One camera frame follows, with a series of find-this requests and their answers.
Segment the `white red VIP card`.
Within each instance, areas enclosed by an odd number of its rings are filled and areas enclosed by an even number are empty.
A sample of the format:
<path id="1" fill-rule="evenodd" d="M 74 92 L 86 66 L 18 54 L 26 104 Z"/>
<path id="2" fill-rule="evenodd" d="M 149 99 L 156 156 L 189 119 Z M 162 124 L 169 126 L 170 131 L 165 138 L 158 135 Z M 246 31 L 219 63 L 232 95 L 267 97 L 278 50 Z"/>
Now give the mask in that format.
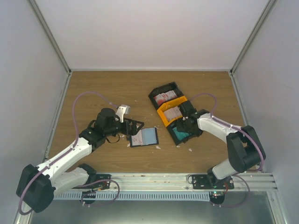
<path id="1" fill-rule="evenodd" d="M 136 135 L 131 136 L 131 146 L 143 145 L 142 131 L 140 130 Z"/>

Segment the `black leather card holder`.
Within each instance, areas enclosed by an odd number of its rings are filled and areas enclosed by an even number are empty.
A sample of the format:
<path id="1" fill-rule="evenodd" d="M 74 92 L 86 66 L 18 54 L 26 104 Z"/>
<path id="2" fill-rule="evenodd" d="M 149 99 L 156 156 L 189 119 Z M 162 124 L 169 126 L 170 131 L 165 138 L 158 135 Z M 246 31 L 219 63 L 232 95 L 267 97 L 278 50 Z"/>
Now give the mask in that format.
<path id="1" fill-rule="evenodd" d="M 151 146 L 151 145 L 159 144 L 158 133 L 157 133 L 156 127 L 141 129 L 141 131 L 142 131 L 143 145 L 135 146 L 135 147 L 144 147 L 144 146 Z"/>

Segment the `red white cards stack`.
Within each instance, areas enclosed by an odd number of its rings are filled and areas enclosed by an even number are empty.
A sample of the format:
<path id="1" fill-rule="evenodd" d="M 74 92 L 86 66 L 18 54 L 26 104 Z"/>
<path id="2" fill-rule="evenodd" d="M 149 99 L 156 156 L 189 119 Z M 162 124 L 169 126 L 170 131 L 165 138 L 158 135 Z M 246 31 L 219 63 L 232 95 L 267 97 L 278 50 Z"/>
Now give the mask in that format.
<path id="1" fill-rule="evenodd" d="M 154 99 L 158 105 L 161 105 L 162 103 L 164 103 L 168 100 L 174 99 L 176 97 L 177 97 L 177 95 L 176 95 L 175 91 L 171 90 L 171 91 L 160 93 L 160 94 L 156 95 L 154 97 Z"/>

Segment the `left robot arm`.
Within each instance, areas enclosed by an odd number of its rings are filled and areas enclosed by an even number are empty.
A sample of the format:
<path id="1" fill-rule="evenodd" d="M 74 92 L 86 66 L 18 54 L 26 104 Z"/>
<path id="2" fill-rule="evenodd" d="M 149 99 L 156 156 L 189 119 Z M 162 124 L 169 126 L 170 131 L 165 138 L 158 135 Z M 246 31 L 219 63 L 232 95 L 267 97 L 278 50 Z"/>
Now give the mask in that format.
<path id="1" fill-rule="evenodd" d="M 126 118 L 128 111 L 127 105 L 119 106 L 116 111 L 111 108 L 101 109 L 86 129 L 76 133 L 75 140 L 67 148 L 38 166 L 28 164 L 22 170 L 16 190 L 20 198 L 18 212 L 21 215 L 30 213 L 22 211 L 22 204 L 25 203 L 38 213 L 45 210 L 56 195 L 74 187 L 94 187 L 96 176 L 90 166 L 83 165 L 71 172 L 68 169 L 102 146 L 109 136 L 136 135 L 144 123 Z"/>

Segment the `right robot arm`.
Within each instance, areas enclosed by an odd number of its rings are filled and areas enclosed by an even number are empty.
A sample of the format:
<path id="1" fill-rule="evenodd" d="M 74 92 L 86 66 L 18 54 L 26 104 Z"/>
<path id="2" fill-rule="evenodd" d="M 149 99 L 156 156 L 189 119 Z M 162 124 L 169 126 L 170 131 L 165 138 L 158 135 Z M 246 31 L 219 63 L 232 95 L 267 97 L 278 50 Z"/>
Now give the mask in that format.
<path id="1" fill-rule="evenodd" d="M 248 171 L 255 165 L 263 166 L 266 155 L 252 126 L 234 126 L 207 110 L 197 111 L 189 100 L 181 103 L 178 108 L 182 114 L 177 122 L 179 132 L 208 132 L 227 145 L 228 158 L 207 172 L 210 188 L 219 188 L 231 175 Z"/>

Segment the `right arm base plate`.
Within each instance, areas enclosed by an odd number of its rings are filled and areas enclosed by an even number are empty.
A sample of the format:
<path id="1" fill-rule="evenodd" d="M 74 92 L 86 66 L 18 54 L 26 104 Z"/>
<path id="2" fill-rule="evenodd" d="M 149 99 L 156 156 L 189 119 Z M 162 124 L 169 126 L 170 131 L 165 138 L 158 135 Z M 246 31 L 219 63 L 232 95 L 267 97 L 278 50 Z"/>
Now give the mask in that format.
<path id="1" fill-rule="evenodd" d="M 193 189 L 200 190 L 225 190 L 234 189 L 234 181 L 231 176 L 222 180 L 213 178 L 207 174 L 192 174 L 188 178 L 188 182 L 192 184 Z"/>

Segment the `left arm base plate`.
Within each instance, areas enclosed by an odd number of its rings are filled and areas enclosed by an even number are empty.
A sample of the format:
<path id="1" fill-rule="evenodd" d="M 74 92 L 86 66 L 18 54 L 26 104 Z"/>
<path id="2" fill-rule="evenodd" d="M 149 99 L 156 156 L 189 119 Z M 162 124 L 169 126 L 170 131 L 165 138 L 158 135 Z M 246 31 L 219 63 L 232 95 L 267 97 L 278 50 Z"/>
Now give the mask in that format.
<path id="1" fill-rule="evenodd" d="M 95 175 L 91 175 L 90 177 L 88 177 L 86 183 L 84 183 L 84 185 L 90 184 L 90 183 L 93 183 L 93 185 L 85 186 L 85 187 L 76 186 L 74 188 L 75 189 L 92 189 L 92 190 L 109 189 L 110 188 L 110 179 L 111 179 L 110 174 L 95 174 Z"/>

